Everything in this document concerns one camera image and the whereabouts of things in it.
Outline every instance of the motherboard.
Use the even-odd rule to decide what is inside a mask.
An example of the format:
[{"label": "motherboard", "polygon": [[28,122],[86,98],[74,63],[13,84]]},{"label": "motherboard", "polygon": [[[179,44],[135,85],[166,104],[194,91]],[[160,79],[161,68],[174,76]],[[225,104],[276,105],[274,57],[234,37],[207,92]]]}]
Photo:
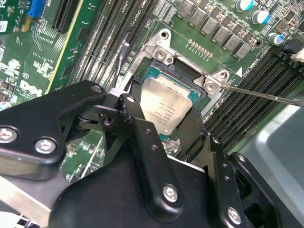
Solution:
[{"label": "motherboard", "polygon": [[[218,83],[293,98],[304,88],[303,0],[1,0],[0,110],[91,80],[141,85],[166,152],[184,160],[177,126],[195,108],[227,153],[283,107]],[[75,182],[102,167],[103,136],[67,146]]]}]

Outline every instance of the screw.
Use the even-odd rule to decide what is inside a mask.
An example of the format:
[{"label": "screw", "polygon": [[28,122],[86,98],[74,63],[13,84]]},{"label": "screw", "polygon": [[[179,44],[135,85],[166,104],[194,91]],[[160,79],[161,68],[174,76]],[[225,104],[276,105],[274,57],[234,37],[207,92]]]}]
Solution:
[{"label": "screw", "polygon": [[93,89],[95,92],[97,92],[97,93],[101,93],[101,92],[102,92],[100,86],[97,86],[97,85],[92,86],[92,89]]},{"label": "screw", "polygon": [[228,213],[229,218],[231,219],[231,221],[234,224],[236,224],[236,225],[241,224],[241,217],[235,209],[228,208],[227,213]]},{"label": "screw", "polygon": [[132,96],[127,96],[127,100],[131,102],[135,102],[135,99]]},{"label": "screw", "polygon": [[171,187],[170,185],[165,185],[165,187],[163,187],[163,195],[165,196],[165,198],[169,201],[169,202],[176,202],[179,198],[179,195],[177,193],[177,191]]},{"label": "screw", "polygon": [[35,143],[35,149],[39,153],[52,153],[56,149],[56,144],[50,139],[40,139]]},{"label": "screw", "polygon": [[18,134],[11,128],[0,128],[0,143],[10,143],[17,139]]},{"label": "screw", "polygon": [[246,161],[246,159],[242,155],[240,155],[240,154],[237,157],[241,160],[241,162],[245,162]]}]

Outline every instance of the capacitor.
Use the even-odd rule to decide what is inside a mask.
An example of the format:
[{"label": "capacitor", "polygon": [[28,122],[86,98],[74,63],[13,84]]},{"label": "capacitor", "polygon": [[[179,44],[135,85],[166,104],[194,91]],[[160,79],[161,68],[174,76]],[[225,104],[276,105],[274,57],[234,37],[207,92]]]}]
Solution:
[{"label": "capacitor", "polygon": [[0,111],[11,108],[11,104],[9,102],[0,102]]},{"label": "capacitor", "polygon": [[272,32],[268,35],[268,41],[274,45],[280,45],[284,42],[284,36],[282,34]]},{"label": "capacitor", "polygon": [[253,0],[237,0],[235,8],[238,12],[250,10],[253,6]]},{"label": "capacitor", "polygon": [[257,10],[251,15],[252,23],[258,24],[265,24],[270,19],[270,14],[267,10]]}]

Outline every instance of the screwdriver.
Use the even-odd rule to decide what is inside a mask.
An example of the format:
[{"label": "screwdriver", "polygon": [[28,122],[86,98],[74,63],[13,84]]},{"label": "screwdriver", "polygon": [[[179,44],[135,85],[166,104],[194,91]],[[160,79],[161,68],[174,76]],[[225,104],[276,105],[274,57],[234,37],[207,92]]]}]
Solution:
[{"label": "screwdriver", "polygon": [[272,100],[272,101],[277,101],[277,102],[284,103],[284,104],[304,107],[304,102],[302,102],[302,101],[294,101],[294,100],[286,99],[286,98],[279,97],[279,96],[263,94],[263,93],[259,93],[259,92],[246,90],[246,89],[230,87],[228,85],[221,85],[220,87],[223,89],[229,90],[229,91],[234,91],[234,92],[238,92],[238,93],[242,93],[242,94],[248,94],[248,95],[252,95],[252,96],[258,96],[261,98],[265,98],[265,99]]}]

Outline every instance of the blue connector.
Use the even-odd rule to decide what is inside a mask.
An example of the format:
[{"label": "blue connector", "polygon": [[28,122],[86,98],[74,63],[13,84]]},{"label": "blue connector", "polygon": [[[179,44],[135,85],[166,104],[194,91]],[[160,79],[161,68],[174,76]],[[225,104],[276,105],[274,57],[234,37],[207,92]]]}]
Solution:
[{"label": "blue connector", "polygon": [[28,15],[32,18],[41,18],[45,4],[46,0],[32,0]]}]

